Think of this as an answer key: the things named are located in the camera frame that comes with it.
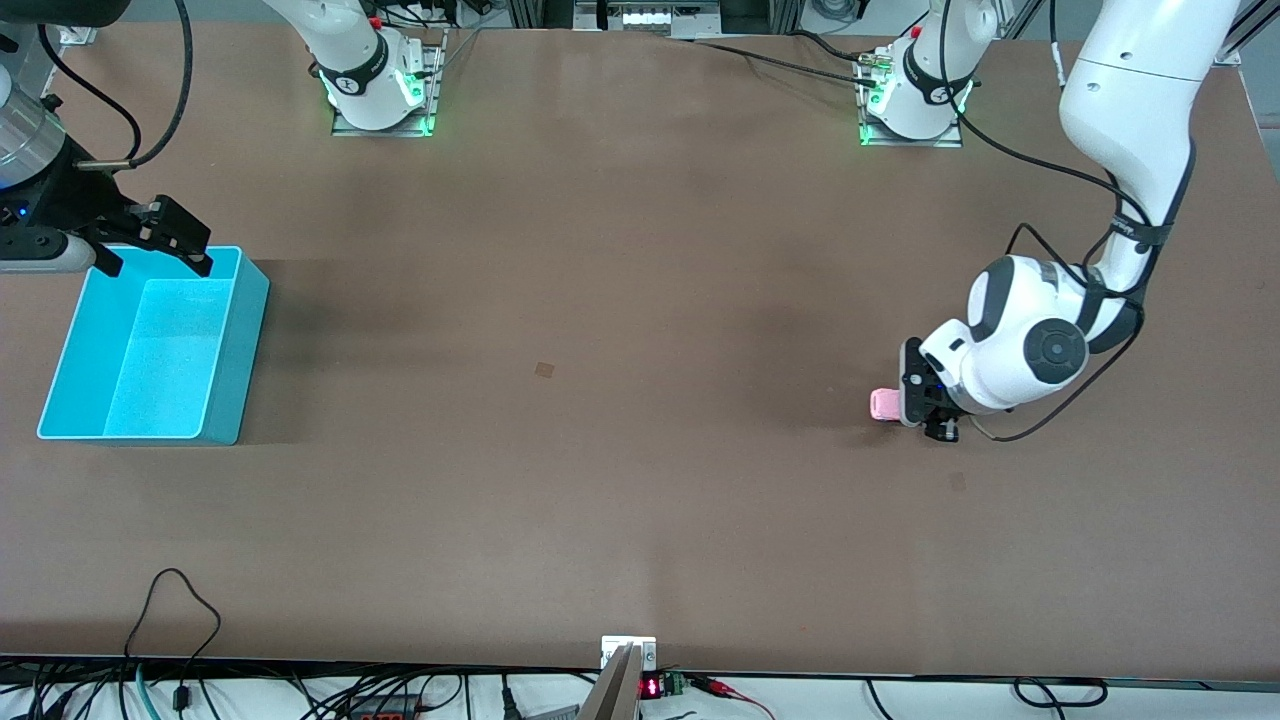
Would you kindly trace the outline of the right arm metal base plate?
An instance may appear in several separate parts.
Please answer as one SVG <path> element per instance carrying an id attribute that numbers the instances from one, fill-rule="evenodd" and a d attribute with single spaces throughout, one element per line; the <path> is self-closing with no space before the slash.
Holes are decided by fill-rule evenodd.
<path id="1" fill-rule="evenodd" d="M 378 79 L 385 81 L 396 91 L 374 90 L 380 102 L 376 118 L 392 119 L 380 128 L 353 124 L 340 113 L 340 101 L 328 87 L 330 102 L 330 135 L 334 137 L 401 137 L 425 138 L 433 135 L 443 86 L 451 31 L 444 29 L 436 38 L 424 41 L 408 35 L 398 35 L 388 45 L 387 69 Z"/>

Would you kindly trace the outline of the power strip with red switches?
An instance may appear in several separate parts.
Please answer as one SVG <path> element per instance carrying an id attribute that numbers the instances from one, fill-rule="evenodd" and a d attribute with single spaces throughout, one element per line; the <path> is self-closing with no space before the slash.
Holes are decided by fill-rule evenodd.
<path id="1" fill-rule="evenodd" d="M 338 720 L 417 720 L 420 703 L 410 694 L 360 694 L 338 712 Z"/>

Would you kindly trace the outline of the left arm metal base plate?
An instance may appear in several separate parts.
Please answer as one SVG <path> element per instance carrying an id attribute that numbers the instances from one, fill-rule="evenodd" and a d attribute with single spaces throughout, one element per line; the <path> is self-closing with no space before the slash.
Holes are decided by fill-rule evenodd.
<path id="1" fill-rule="evenodd" d="M 852 69 L 855 78 L 865 82 L 856 88 L 861 146 L 957 149 L 963 145 L 955 111 L 946 102 L 931 102 L 929 91 L 946 99 L 946 87 L 928 82 L 922 91 L 899 69 L 895 56 L 882 53 L 860 54 Z"/>

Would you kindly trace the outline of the white lit device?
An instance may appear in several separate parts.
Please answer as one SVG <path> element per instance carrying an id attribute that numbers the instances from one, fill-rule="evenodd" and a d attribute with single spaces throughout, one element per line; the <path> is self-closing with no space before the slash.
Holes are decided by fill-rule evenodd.
<path id="1" fill-rule="evenodd" d="M 669 4 L 643 5 L 632 3 L 611 4 L 608 18 L 611 29 L 648 32 L 669 36 L 675 24 L 675 8 Z"/>

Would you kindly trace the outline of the silver metal mounting bracket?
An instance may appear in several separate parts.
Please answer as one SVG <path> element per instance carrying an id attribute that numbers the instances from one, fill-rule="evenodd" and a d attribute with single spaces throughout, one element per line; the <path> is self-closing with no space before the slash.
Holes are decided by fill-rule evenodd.
<path id="1" fill-rule="evenodd" d="M 644 673 L 654 673 L 657 664 L 657 638 L 652 635 L 603 635 L 600 639 L 600 669 L 604 669 L 612 656 L 628 647 L 639 648 L 640 665 Z"/>

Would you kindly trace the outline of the cyan plastic bin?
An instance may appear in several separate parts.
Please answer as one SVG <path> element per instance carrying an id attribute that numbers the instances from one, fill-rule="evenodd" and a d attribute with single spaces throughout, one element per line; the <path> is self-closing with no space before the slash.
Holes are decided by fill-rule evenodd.
<path id="1" fill-rule="evenodd" d="M 270 290 L 241 247 L 207 249 L 209 275 L 116 247 L 116 277 L 84 278 L 37 436 L 45 441 L 232 446 Z"/>

